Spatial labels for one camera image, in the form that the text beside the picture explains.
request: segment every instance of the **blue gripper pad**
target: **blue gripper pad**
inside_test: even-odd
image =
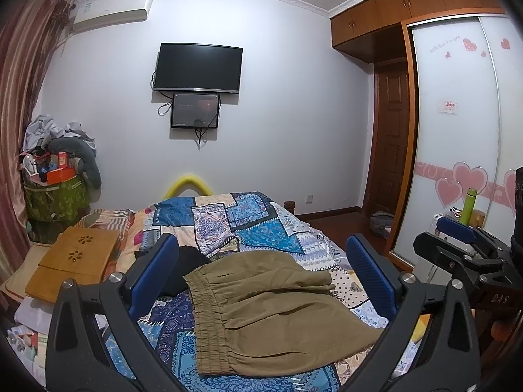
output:
[[[376,312],[389,320],[394,318],[402,295],[399,271],[360,233],[347,239],[346,252]]]
[[[133,282],[131,289],[129,315],[133,320],[138,320],[151,310],[178,261],[179,252],[176,236],[167,233],[162,234],[155,246],[149,250],[152,258],[139,278]],[[146,261],[147,257],[138,258],[135,264]]]
[[[456,240],[462,241],[469,245],[476,240],[476,233],[474,230],[466,225],[460,224],[456,220],[443,216],[439,218],[436,223],[436,228],[443,234],[453,237]]]

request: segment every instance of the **bedspread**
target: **bedspread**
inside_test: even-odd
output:
[[[234,252],[260,249],[289,253],[307,270],[329,270],[336,286],[332,294],[362,321],[373,327],[385,327],[388,322],[376,313],[354,271],[345,271],[334,262],[332,253],[339,248],[321,231],[300,221],[262,193],[174,197],[136,213],[116,269],[127,271],[135,261],[134,251],[147,251],[163,233],[175,234],[180,246],[197,247],[211,260]],[[190,392],[294,392],[298,387],[334,392],[370,352],[347,356],[335,364],[292,377],[200,377],[194,357],[193,307],[188,292],[158,298],[151,312],[138,323],[162,361]],[[133,377],[109,333],[106,334],[106,346],[117,370]],[[416,351],[417,347],[410,342],[394,376],[409,369]]]

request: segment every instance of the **white wall-mounted air conditioner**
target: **white wall-mounted air conditioner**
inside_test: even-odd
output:
[[[81,4],[73,22],[75,32],[116,23],[147,20],[153,0],[91,0]]]

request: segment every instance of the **wooden floor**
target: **wooden floor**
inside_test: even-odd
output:
[[[330,240],[343,250],[345,250],[347,239],[355,233],[362,233],[379,254],[382,254],[385,250],[386,240],[372,233],[369,227],[369,218],[359,212],[317,218],[306,222],[323,231]]]

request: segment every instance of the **screw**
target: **screw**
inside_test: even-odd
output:
[[[412,284],[416,281],[416,276],[411,273],[405,273],[401,276],[401,280],[403,280],[406,283]]]
[[[74,284],[74,280],[73,279],[67,279],[67,280],[63,281],[62,287],[64,289],[70,289],[70,288],[73,287],[73,284]]]
[[[124,275],[117,271],[116,273],[113,273],[109,276],[109,281],[111,283],[118,283],[118,282],[121,282],[123,278],[124,278]]]
[[[459,290],[463,288],[463,283],[461,282],[461,280],[458,279],[453,279],[450,284],[452,284],[454,289]]]

